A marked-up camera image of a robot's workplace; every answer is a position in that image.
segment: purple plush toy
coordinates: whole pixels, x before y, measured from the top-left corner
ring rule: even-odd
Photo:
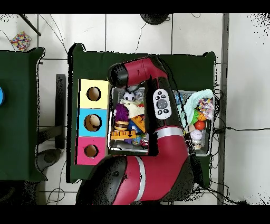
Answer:
[[[128,122],[129,121],[129,111],[124,104],[116,104],[114,114],[114,121],[118,122]]]

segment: shape sorter box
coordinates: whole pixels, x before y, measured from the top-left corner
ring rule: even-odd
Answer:
[[[97,148],[95,157],[88,157],[85,148],[94,145]],[[106,150],[105,137],[79,137],[77,146],[77,165],[97,165],[104,157]]]
[[[79,114],[79,136],[78,137],[106,137],[107,135],[107,114],[106,109],[80,108]],[[89,131],[84,126],[84,120],[88,115],[97,115],[101,119],[101,126],[97,131]]]
[[[107,109],[109,103],[109,82],[104,80],[79,79],[80,108]],[[93,101],[89,98],[88,91],[95,88],[99,92],[99,99]]]

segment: circular hole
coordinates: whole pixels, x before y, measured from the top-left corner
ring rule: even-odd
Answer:
[[[99,152],[98,148],[95,145],[88,145],[84,149],[85,155],[88,156],[88,157],[91,157],[91,158],[96,157],[98,152]]]
[[[101,127],[101,118],[96,114],[87,115],[84,119],[84,127],[90,132],[96,132]]]
[[[98,87],[91,87],[87,90],[87,98],[91,101],[98,101],[101,97],[101,91]]]

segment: yellow block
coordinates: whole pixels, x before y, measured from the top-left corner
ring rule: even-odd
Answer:
[[[130,138],[136,138],[136,132],[134,130],[132,130],[131,132],[129,132],[128,130],[111,132],[111,139],[113,140],[130,139]]]
[[[80,108],[107,109],[109,82],[89,79],[81,79],[79,81],[81,82]]]

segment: control buttons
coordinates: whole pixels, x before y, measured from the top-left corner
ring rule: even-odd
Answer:
[[[167,103],[166,100],[160,99],[160,100],[157,101],[157,108],[158,109],[162,110],[162,109],[165,109],[167,106],[168,106],[168,103]]]
[[[164,89],[157,89],[152,97],[156,118],[159,120],[169,118],[172,111],[167,91]]]

